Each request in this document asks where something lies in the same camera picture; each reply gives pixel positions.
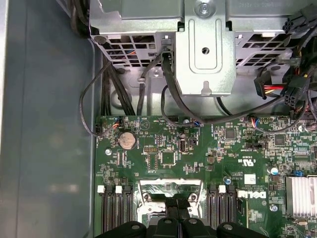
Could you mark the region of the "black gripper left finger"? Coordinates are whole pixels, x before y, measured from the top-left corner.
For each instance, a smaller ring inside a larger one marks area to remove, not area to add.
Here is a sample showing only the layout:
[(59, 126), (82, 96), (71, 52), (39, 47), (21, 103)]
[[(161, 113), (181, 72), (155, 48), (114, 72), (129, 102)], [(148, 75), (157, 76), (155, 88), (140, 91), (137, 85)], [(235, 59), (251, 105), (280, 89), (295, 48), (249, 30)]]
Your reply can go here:
[(148, 228), (140, 222), (131, 221), (102, 233), (97, 238), (177, 238), (178, 204), (175, 199), (165, 202), (165, 214), (156, 225), (149, 225)]

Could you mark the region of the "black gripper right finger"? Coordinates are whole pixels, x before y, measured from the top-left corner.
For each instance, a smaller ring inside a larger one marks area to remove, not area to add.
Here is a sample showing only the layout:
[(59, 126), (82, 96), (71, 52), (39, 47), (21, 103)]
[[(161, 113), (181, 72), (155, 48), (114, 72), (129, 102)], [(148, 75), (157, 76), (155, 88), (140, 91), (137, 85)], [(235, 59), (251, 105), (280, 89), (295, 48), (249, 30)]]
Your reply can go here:
[(216, 229), (207, 226), (198, 218), (191, 218), (189, 202), (178, 202), (179, 219), (182, 226), (183, 238), (266, 238), (258, 232), (236, 223), (221, 223)]

